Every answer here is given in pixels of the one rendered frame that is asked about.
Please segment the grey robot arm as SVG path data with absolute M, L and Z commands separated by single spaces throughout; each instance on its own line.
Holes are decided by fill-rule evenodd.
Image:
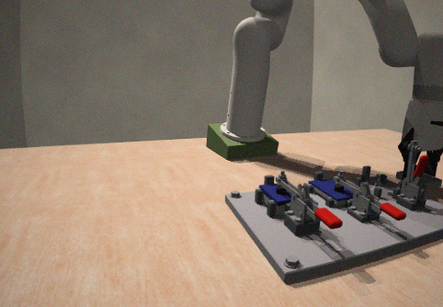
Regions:
M 443 33 L 417 36 L 404 0 L 358 1 L 369 18 L 382 61 L 391 67 L 415 68 L 412 97 L 443 101 Z M 283 40 L 293 0 L 249 3 L 256 17 L 239 23 L 233 35 L 228 115 L 227 122 L 221 125 L 222 135 L 239 142 L 258 142 L 266 136 L 261 124 L 270 52 Z

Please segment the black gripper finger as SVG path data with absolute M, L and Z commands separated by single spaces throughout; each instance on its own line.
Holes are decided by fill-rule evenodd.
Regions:
M 404 142 L 411 142 L 414 138 L 414 128 L 411 128 L 411 130 L 408 131 L 408 133 L 405 135 L 403 140 L 398 145 L 398 149 L 402 154 L 403 161 L 404 161 L 404 168 L 403 168 L 403 179 L 407 176 L 407 168 L 408 168 L 408 160 L 409 160 L 409 152 L 403 151 L 403 143 Z M 415 159 L 415 169 L 416 169 L 416 162 L 419 158 L 421 152 L 416 153 L 416 159 Z
M 428 155 L 429 160 L 427 162 L 424 173 L 436 177 L 437 163 L 440 161 L 440 156 L 442 154 L 443 154 L 443 148 L 435 151 L 426 151 L 426 155 Z

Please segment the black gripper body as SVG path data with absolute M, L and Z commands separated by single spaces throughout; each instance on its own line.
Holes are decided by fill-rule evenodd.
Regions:
M 443 121 L 443 101 L 412 97 L 405 114 L 402 140 L 414 128 L 413 141 L 417 141 L 422 152 L 442 149 L 443 126 L 430 124 L 431 121 Z

